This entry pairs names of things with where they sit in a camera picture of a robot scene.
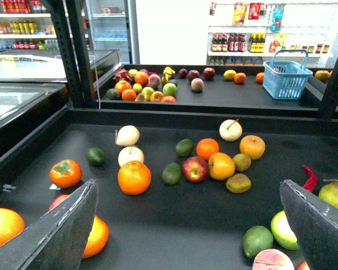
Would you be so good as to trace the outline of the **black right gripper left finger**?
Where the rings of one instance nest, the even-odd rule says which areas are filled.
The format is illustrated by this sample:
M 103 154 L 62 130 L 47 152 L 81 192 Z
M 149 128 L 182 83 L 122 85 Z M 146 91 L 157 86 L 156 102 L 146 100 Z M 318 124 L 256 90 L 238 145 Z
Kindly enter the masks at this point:
M 0 269 L 78 269 L 92 230 L 98 185 L 85 182 L 0 247 Z

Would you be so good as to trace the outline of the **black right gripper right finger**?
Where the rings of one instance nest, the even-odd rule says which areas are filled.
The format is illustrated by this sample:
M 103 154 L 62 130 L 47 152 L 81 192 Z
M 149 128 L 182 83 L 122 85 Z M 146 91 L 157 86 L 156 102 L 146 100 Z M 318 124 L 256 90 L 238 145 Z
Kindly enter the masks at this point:
M 310 269 L 338 269 L 338 209 L 287 179 L 280 183 L 288 224 Z

